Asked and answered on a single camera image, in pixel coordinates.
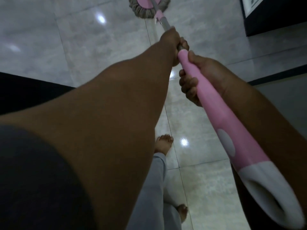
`person's left hand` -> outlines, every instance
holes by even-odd
[[[183,38],[179,36],[179,33],[176,31],[174,27],[172,27],[170,30],[163,33],[163,35],[160,38],[160,41],[164,41],[169,43],[174,48],[174,61],[173,66],[176,66],[179,64],[178,60],[178,50],[177,47],[179,44],[181,44],[186,50],[189,50],[190,47],[188,45],[188,42]]]

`foot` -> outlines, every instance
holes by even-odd
[[[178,207],[176,207],[176,210],[178,211],[180,215],[181,223],[183,223],[185,219],[187,218],[188,207],[184,204],[181,204]]]
[[[154,146],[154,153],[161,152],[166,156],[168,151],[172,147],[173,141],[174,138],[170,135],[159,136]]]

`hand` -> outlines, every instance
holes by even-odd
[[[179,44],[181,44],[186,50],[189,50],[190,47],[188,45],[188,42],[183,38],[179,36],[179,33],[176,31],[174,27],[172,27],[170,30],[163,33],[163,35],[160,38],[160,42],[166,42],[171,45],[173,48],[175,54],[174,54],[174,61],[173,66],[176,66],[179,64],[179,60],[177,58],[178,50],[177,47]]]
[[[200,69],[204,77],[209,80],[222,98],[229,84],[239,79],[228,68],[216,60],[195,55],[193,51],[189,51],[188,58],[191,63],[195,64]],[[179,71],[179,76],[181,77],[179,80],[181,91],[185,93],[187,99],[197,106],[201,106],[197,97],[196,86],[198,84],[198,79],[196,77],[192,78],[192,76],[186,74],[183,69]]]

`person's right hand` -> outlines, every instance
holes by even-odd
[[[188,58],[191,63],[200,69],[204,77],[210,81],[222,98],[225,95],[227,87],[231,83],[233,84],[233,82],[240,80],[228,68],[216,60],[195,55],[193,51],[189,51]],[[198,79],[196,77],[192,78],[183,69],[179,71],[179,76],[181,77],[179,80],[181,91],[186,94],[186,97],[190,101],[194,102],[197,106],[201,106],[197,97],[196,86]]]

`dark sleeve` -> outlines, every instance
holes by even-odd
[[[37,136],[0,126],[0,229],[96,229],[79,179]]]

